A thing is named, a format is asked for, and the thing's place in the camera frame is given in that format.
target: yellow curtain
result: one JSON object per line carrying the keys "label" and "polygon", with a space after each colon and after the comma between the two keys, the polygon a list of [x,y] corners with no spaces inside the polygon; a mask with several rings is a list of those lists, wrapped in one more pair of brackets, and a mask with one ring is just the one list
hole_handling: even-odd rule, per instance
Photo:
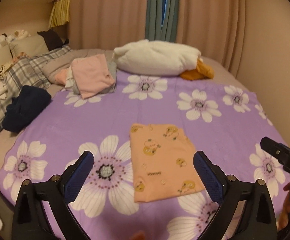
{"label": "yellow curtain", "polygon": [[69,0],[58,0],[54,2],[49,27],[64,25],[69,22]]}

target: folded pink shirt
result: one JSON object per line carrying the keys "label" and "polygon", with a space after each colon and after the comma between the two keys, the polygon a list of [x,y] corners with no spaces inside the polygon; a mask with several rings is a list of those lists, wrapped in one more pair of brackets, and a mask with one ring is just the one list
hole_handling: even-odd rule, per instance
{"label": "folded pink shirt", "polygon": [[107,68],[104,54],[76,58],[71,63],[71,67],[83,99],[92,97],[115,83]]}

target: folded orange shirt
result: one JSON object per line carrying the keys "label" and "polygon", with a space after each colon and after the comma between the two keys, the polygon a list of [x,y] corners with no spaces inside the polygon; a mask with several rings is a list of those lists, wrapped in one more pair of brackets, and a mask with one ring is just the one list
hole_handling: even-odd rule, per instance
{"label": "folded orange shirt", "polygon": [[183,129],[172,124],[134,123],[130,141],[135,202],[178,197],[204,189],[192,161],[195,147]]}

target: white flower print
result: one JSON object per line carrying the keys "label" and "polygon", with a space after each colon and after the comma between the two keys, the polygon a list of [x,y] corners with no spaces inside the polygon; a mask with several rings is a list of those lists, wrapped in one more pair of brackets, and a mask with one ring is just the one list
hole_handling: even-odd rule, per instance
{"label": "white flower print", "polygon": [[234,105],[234,109],[237,112],[244,113],[245,111],[250,111],[250,108],[247,106],[249,96],[242,89],[234,86],[224,87],[224,89],[227,95],[223,97],[223,102],[226,105]]}
{"label": "white flower print", "polygon": [[[213,202],[208,193],[206,198],[201,192],[178,197],[179,205],[192,216],[176,217],[168,225],[168,240],[192,240],[197,239],[204,231],[207,224],[215,215],[218,204]],[[239,203],[222,240],[232,237],[238,225],[243,211],[243,203]]]}
{"label": "white flower print", "polygon": [[88,99],[82,99],[79,95],[75,95],[73,92],[69,92],[67,97],[68,100],[64,103],[64,105],[70,105],[74,103],[74,107],[80,107],[85,103],[98,103],[102,100],[102,96],[104,95],[96,95]]}
{"label": "white flower print", "polygon": [[46,144],[40,141],[33,141],[27,147],[27,143],[22,141],[18,147],[17,157],[10,156],[4,165],[5,171],[11,171],[3,180],[3,188],[11,189],[11,198],[14,202],[18,197],[21,184],[25,179],[40,181],[44,177],[44,169],[47,161],[38,161],[34,158],[40,157],[46,150]]}
{"label": "white flower print", "polygon": [[253,174],[254,179],[263,179],[267,183],[271,198],[278,196],[278,182],[283,184],[286,180],[278,160],[262,150],[258,143],[256,154],[252,153],[249,160],[252,165],[258,167]]}
{"label": "white flower print", "polygon": [[262,119],[267,119],[267,122],[269,125],[273,126],[272,122],[269,120],[269,118],[267,117],[264,109],[262,108],[262,105],[255,105],[255,108],[259,111],[259,115],[261,116]]}
{"label": "white flower print", "polygon": [[200,117],[203,118],[205,122],[211,122],[213,115],[220,117],[222,114],[218,108],[218,104],[213,100],[207,100],[207,95],[205,91],[194,90],[192,96],[186,93],[180,93],[179,97],[182,100],[177,101],[178,109],[189,110],[186,113],[186,118],[193,121]]}
{"label": "white flower print", "polygon": [[[104,209],[106,197],[112,207],[124,215],[138,211],[134,203],[134,188],[127,182],[133,182],[130,141],[117,151],[118,136],[109,135],[101,143],[100,149],[94,143],[84,143],[78,153],[90,151],[94,155],[94,166],[76,200],[70,205],[74,210],[83,209],[87,217],[96,217]],[[74,164],[73,160],[66,168]]]}
{"label": "white flower print", "polygon": [[153,99],[162,99],[160,92],[167,90],[167,79],[159,77],[131,75],[127,79],[130,84],[124,87],[123,93],[129,94],[129,99],[145,100],[147,96]]}

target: screw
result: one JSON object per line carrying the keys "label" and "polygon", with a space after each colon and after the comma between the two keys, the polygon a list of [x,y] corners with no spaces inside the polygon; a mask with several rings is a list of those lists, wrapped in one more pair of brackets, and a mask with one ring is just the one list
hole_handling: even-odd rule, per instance
{"label": "screw", "polygon": [[262,179],[258,179],[257,182],[258,182],[260,185],[262,185],[262,186],[264,186],[264,185],[266,184],[266,183],[264,182],[264,180],[262,180]]}
{"label": "screw", "polygon": [[57,182],[60,178],[61,178],[60,175],[53,175],[53,176],[51,177],[51,180],[54,181],[54,182]]}
{"label": "screw", "polygon": [[24,186],[27,186],[30,183],[31,183],[31,181],[29,179],[26,179],[26,180],[23,181],[23,185]]}
{"label": "screw", "polygon": [[236,177],[234,175],[228,175],[227,179],[230,180],[230,181],[235,181]]}

